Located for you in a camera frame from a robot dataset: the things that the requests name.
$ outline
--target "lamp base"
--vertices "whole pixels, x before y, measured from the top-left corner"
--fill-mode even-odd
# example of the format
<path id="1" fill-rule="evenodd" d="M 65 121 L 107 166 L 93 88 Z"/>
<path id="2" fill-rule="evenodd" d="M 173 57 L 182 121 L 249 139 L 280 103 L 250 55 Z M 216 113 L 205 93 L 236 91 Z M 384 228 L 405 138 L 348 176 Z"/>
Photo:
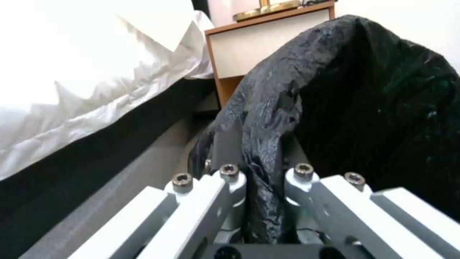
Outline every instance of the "lamp base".
<path id="1" fill-rule="evenodd" d="M 245 20 L 273 14 L 276 12 L 282 12 L 282 11 L 287 11 L 291 9 L 295 9 L 300 6 L 300 1 L 295 0 L 295 1 L 288 1 L 284 3 L 279 3 L 279 4 L 273 4 L 269 6 L 263 6 L 261 8 L 256 8 L 253 10 L 249 10 L 246 12 L 240 12 L 237 13 L 233 16 L 233 20 L 236 22 L 242 22 Z"/>

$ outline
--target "white wall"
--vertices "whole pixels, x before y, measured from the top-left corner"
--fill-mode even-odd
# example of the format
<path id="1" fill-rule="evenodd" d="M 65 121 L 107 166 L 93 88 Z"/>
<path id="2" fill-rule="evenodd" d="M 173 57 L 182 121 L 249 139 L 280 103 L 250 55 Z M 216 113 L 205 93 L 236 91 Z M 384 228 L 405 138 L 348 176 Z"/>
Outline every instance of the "white wall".
<path id="1" fill-rule="evenodd" d="M 272 0 L 272 3 L 284 0 Z M 256 8 L 259 0 L 208 0 L 216 26 L 232 23 L 237 12 Z M 398 36 L 442 54 L 460 73 L 460 0 L 339 0 L 336 17 L 359 15 Z"/>

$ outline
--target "hex socket bolt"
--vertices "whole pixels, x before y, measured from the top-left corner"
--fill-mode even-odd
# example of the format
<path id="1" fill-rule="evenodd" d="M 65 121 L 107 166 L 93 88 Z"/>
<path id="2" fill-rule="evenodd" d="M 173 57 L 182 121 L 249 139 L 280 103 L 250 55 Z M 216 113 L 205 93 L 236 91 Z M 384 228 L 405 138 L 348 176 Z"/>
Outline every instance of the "hex socket bolt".
<path id="1" fill-rule="evenodd" d="M 298 163 L 294 167 L 294 176 L 300 181 L 311 181 L 314 172 L 315 170 L 313 170 L 313 166 L 310 164 Z"/>
<path id="2" fill-rule="evenodd" d="M 181 194 L 186 194 L 193 189 L 193 177 L 189 173 L 175 174 L 172 178 L 172 189 Z"/>
<path id="3" fill-rule="evenodd" d="M 237 165 L 226 164 L 220 167 L 220 177 L 226 182 L 236 182 L 238 180 L 238 174 L 240 169 Z"/>
<path id="4" fill-rule="evenodd" d="M 355 172 L 347 172 L 344 175 L 344 179 L 353 185 L 356 189 L 360 192 L 364 190 L 364 186 L 366 185 L 366 179 L 362 177 L 362 175 L 355 173 Z"/>

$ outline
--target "brass lamp base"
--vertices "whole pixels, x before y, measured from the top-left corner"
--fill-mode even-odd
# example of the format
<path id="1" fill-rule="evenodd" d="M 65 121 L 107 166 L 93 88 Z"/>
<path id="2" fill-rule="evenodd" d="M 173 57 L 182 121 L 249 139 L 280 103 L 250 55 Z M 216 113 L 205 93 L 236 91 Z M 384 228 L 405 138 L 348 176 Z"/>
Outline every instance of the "brass lamp base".
<path id="1" fill-rule="evenodd" d="M 282 12 L 282 11 L 295 9 L 300 6 L 300 1 L 294 0 L 294 1 L 288 1 L 284 3 L 270 5 L 270 1 L 260 0 L 260 6 L 261 7 L 257 9 L 235 14 L 233 16 L 233 20 L 236 22 L 241 22 L 244 20 L 257 18 L 257 17 L 268 15 L 268 14 L 273 14 L 275 12 Z"/>

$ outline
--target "black plastic bag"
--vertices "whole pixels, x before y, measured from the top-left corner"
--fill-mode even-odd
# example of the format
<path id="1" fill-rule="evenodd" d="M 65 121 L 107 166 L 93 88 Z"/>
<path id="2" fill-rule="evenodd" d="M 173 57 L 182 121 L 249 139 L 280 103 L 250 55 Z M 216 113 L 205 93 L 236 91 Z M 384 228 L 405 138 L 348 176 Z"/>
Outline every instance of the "black plastic bag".
<path id="1" fill-rule="evenodd" d="M 282 141 L 294 132 L 321 177 L 355 171 L 460 219 L 460 79 L 439 54 L 344 16 L 281 47 L 241 81 L 189 155 L 200 177 L 213 134 L 237 120 L 247 166 L 246 242 L 295 240 Z"/>

